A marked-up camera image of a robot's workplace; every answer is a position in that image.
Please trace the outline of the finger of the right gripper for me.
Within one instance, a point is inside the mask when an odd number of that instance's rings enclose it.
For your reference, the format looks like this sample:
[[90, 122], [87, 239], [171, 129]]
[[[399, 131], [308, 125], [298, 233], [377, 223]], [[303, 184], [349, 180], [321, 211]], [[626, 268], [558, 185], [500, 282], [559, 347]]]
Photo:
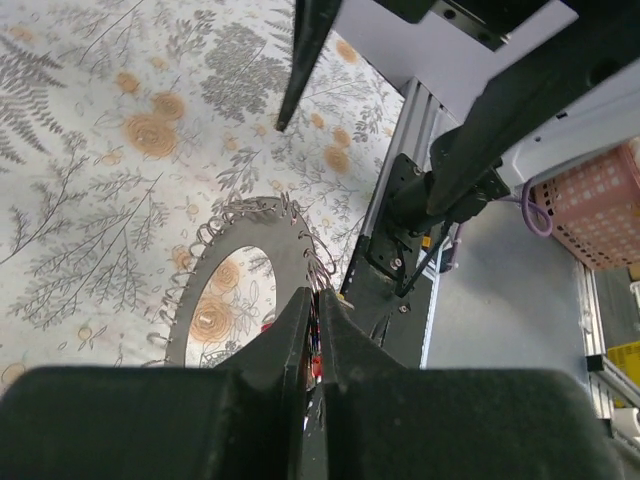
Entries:
[[279, 132], [286, 130], [299, 105], [341, 4], [341, 0], [295, 2], [291, 74], [276, 121]]
[[517, 68], [492, 78], [457, 130], [427, 203], [432, 215], [453, 206], [498, 157], [563, 108], [564, 75]]

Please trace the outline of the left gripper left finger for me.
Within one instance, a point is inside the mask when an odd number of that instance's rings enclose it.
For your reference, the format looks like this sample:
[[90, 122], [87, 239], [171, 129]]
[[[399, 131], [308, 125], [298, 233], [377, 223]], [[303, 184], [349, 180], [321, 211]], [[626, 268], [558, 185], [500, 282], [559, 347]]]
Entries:
[[305, 418], [312, 291], [298, 288], [273, 325], [215, 371], [216, 479], [297, 479]]

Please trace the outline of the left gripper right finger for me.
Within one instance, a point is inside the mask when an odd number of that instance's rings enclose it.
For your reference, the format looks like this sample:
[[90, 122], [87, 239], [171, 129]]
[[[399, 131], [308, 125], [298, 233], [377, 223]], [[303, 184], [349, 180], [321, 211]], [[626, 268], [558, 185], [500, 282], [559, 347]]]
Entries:
[[319, 294], [328, 475], [412, 479], [412, 372], [349, 318], [337, 295]]

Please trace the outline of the red key tag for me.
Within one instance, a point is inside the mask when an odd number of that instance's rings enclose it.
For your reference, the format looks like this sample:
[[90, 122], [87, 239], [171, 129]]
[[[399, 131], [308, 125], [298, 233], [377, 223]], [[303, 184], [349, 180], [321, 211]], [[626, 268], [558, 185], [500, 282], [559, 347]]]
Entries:
[[285, 322], [279, 318], [267, 324], [254, 340], [261, 372], [277, 384], [313, 388], [322, 376], [318, 328], [307, 318]]

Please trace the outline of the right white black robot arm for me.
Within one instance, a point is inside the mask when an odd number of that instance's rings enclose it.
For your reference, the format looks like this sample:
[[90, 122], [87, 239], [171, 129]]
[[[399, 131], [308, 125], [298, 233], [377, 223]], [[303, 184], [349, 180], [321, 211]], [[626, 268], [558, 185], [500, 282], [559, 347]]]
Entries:
[[[398, 37], [402, 28], [418, 25], [445, 1], [372, 1], [400, 26], [369, 28], [385, 38]], [[428, 187], [419, 205], [419, 218], [438, 223], [475, 184], [494, 170], [510, 147], [533, 133], [556, 113], [571, 106], [606, 79], [639, 59], [639, 1], [561, 1], [577, 14], [568, 26], [487, 80], [461, 126], [444, 134], [436, 147], [444, 166], [435, 168], [435, 187]], [[316, 66], [343, 1], [295, 1], [292, 33], [292, 67], [276, 129], [290, 124]], [[528, 20], [547, 1], [451, 1], [457, 15], [476, 25], [494, 20], [475, 13], [504, 13], [498, 20]], [[486, 28], [479, 25], [484, 34]]]

